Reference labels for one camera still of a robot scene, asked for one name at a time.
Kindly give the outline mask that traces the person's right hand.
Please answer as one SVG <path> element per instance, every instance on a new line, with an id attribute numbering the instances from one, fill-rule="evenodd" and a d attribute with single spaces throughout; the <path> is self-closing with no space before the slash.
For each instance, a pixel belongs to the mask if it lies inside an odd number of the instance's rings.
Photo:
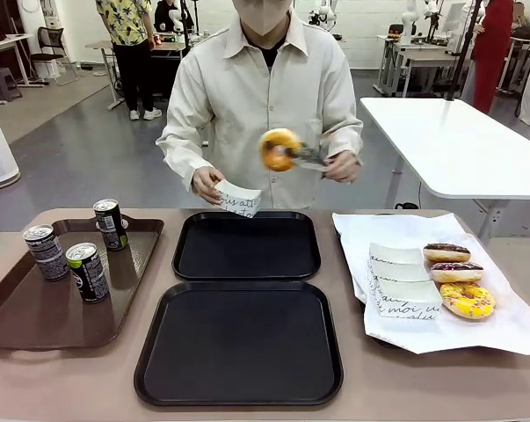
<path id="1" fill-rule="evenodd" d="M 211 205 L 221 204 L 221 194 L 215 186 L 224 179 L 214 167 L 205 166 L 197 169 L 192 176 L 192 191 Z"/>

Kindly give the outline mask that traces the person's left hand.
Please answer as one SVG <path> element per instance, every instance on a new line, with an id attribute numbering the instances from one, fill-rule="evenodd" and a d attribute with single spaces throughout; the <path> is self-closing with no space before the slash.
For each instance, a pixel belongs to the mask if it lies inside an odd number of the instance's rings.
<path id="1" fill-rule="evenodd" d="M 351 184 L 355 181 L 362 163 L 359 157 L 349 150 L 342 151 L 326 160 L 327 167 L 323 178 L 338 183 Z"/>

